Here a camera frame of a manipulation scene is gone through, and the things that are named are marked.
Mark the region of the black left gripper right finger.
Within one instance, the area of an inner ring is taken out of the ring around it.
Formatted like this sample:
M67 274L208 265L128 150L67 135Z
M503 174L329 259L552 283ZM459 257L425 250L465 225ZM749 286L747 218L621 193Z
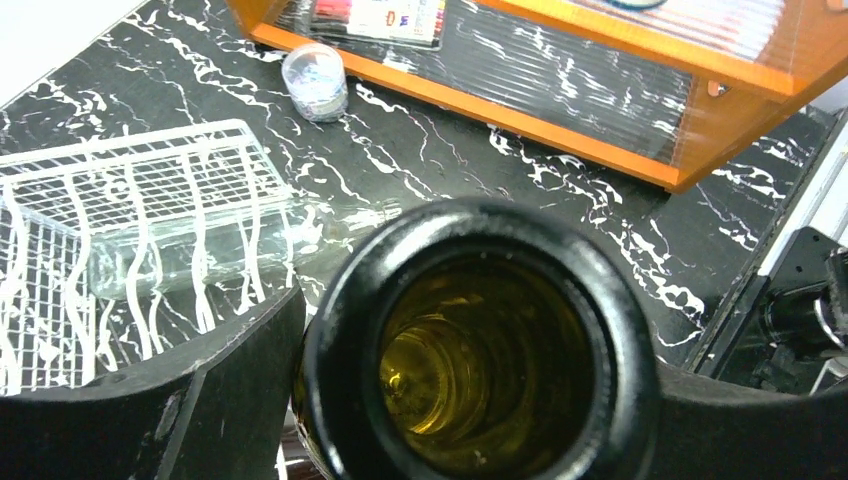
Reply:
M637 364L659 412L647 479L844 479L847 390L758 390Z

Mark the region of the clear neck bottle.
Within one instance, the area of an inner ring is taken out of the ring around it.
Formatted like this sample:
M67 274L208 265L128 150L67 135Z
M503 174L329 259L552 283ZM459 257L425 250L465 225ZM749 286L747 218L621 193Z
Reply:
M356 242L402 212L394 199L366 206L313 198L183 218L146 221L92 237L88 286L96 297L125 300L304 266L330 266Z

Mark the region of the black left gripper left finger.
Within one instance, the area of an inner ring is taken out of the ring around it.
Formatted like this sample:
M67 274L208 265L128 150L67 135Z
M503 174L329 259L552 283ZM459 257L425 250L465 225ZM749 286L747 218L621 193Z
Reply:
M1 401L5 479L276 479L299 288L75 388Z

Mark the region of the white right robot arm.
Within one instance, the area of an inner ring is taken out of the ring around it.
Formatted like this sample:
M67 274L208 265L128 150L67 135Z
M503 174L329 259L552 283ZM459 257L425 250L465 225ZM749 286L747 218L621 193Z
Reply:
M770 272L735 292L694 371L771 392L816 392L826 362L847 352L833 309L847 280L830 280L831 270L847 271L839 244L812 227L797 230Z

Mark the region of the dark black-capped wine bottle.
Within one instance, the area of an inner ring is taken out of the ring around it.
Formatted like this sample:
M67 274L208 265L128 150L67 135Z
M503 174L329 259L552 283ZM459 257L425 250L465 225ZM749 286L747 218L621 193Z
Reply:
M644 312L594 242L460 198L385 223L341 265L292 407L328 479L643 479L660 382Z

